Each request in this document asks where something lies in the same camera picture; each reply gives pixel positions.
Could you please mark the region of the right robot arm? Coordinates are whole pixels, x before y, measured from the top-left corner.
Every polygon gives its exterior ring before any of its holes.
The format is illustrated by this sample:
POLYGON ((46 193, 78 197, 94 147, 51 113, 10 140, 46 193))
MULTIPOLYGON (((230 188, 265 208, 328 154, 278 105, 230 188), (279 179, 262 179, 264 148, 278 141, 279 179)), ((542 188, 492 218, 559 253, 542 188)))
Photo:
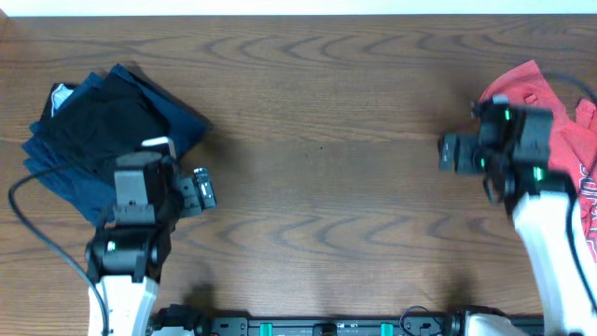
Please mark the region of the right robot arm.
POLYGON ((595 334, 596 269, 578 194, 569 174, 548 166, 552 112, 495 95, 472 116, 476 133, 438 139, 439 170, 482 176, 489 202, 506 208, 532 266, 544 334, 595 334))

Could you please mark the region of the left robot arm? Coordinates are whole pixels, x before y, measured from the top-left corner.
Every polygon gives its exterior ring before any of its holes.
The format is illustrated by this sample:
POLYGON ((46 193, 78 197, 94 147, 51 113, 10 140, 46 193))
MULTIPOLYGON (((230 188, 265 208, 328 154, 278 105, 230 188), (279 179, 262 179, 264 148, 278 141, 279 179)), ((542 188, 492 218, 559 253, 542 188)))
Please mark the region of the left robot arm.
POLYGON ((147 139, 116 160, 115 222, 100 228, 85 257, 90 279, 90 335, 201 335, 208 325, 196 316, 149 318, 158 296, 162 266, 172 250, 179 219, 216 207, 206 168, 185 175, 174 141, 147 139))

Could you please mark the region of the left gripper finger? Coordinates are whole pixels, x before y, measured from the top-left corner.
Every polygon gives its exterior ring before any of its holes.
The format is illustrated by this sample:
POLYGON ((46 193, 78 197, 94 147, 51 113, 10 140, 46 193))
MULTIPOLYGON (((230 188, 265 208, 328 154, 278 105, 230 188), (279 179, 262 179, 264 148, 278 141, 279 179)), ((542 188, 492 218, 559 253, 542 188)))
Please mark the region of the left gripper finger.
POLYGON ((215 191, 206 168, 197 168, 193 172, 192 183, 194 196, 192 206, 201 210, 216 208, 215 191))
POLYGON ((177 158, 174 141, 168 136, 146 139, 141 143, 141 149, 159 152, 174 159, 177 158))

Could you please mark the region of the red printed t-shirt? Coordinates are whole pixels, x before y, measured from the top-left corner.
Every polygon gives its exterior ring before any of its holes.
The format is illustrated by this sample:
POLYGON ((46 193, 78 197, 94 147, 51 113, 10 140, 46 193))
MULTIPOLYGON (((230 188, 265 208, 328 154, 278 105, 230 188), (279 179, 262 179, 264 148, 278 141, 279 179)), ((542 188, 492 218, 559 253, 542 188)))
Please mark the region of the red printed t-shirt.
POLYGON ((505 95, 513 105, 543 107, 552 111, 554 122, 549 139, 552 170, 565 171, 579 192, 581 223, 590 254, 596 256, 596 104, 584 98, 570 119, 535 61, 523 63, 496 79, 479 101, 505 95))

